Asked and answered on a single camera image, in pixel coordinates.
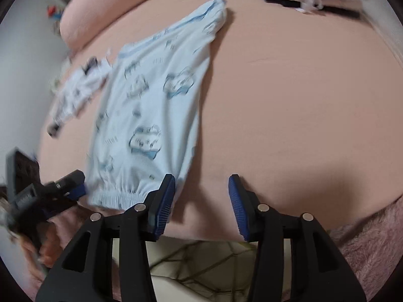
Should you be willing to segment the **person left hand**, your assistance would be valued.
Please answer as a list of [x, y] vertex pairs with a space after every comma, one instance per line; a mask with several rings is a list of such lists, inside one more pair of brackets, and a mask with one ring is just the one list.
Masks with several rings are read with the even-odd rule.
[[41, 266], [52, 268], [63, 251], [55, 224], [50, 222], [44, 229], [43, 240], [39, 250], [26, 236], [20, 236], [19, 239], [27, 267], [31, 272], [41, 271]]

